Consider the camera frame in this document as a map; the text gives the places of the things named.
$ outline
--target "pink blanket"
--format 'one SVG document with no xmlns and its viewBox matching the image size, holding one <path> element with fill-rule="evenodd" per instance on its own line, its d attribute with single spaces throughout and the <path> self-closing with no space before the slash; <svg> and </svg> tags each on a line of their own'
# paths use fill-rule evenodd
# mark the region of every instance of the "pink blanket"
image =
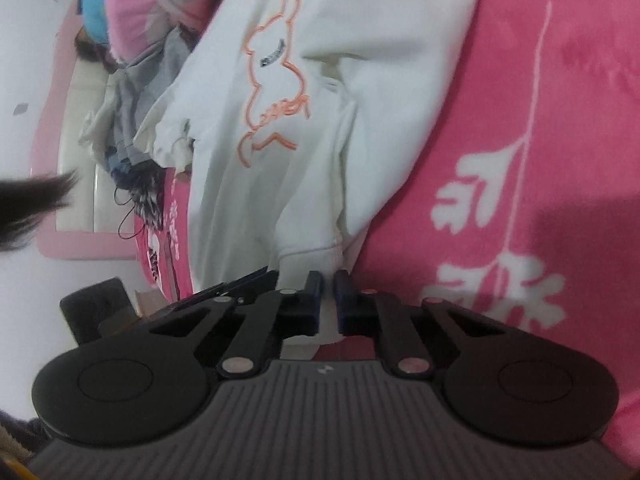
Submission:
<svg viewBox="0 0 640 480">
<path fill-rule="evenodd" d="M 606 364 L 621 399 L 605 442 L 640 466 L 637 9 L 481 0 L 440 124 L 354 275 L 412 303 L 449 298 Z M 370 344 L 324 352 L 365 356 Z"/>
</svg>

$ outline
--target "metal screw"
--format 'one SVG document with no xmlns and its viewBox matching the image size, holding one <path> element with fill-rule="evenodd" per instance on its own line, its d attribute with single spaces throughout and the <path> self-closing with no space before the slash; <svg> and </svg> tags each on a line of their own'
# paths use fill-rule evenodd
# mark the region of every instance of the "metal screw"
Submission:
<svg viewBox="0 0 640 480">
<path fill-rule="evenodd" d="M 254 369 L 254 362 L 247 357 L 230 357 L 222 362 L 222 369 L 228 374 L 245 374 Z"/>
<path fill-rule="evenodd" d="M 423 374 L 429 368 L 429 362 L 419 357 L 405 357 L 398 363 L 398 369 L 405 374 Z"/>
</svg>

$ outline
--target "black device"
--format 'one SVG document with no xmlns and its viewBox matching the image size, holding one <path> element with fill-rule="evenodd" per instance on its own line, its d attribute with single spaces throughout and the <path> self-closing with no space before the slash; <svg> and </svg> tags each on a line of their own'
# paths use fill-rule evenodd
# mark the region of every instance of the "black device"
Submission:
<svg viewBox="0 0 640 480">
<path fill-rule="evenodd" d="M 285 361 L 318 331 L 321 275 L 262 270 L 67 352 L 36 377 L 54 479 L 618 480 L 599 441 L 616 384 L 580 352 L 435 299 L 334 278 L 344 335 L 376 359 Z"/>
</svg>

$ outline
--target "pile of clothes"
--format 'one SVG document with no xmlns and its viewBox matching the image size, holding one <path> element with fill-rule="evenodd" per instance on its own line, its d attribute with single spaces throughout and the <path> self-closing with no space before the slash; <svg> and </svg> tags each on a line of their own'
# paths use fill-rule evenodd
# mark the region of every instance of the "pile of clothes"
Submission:
<svg viewBox="0 0 640 480">
<path fill-rule="evenodd" d="M 79 0 L 79 57 L 110 73 L 80 144 L 125 189 L 144 223 L 162 229 L 164 169 L 133 146 L 146 114 L 175 80 L 220 0 Z"/>
</svg>

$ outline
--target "blue fabric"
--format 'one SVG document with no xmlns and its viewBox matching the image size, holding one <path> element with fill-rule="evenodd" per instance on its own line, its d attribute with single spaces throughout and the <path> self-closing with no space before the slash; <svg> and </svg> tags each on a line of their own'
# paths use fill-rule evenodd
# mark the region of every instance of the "blue fabric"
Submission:
<svg viewBox="0 0 640 480">
<path fill-rule="evenodd" d="M 104 12 L 104 0 L 82 0 L 82 18 L 89 38 L 95 43 L 108 45 L 107 16 Z"/>
</svg>

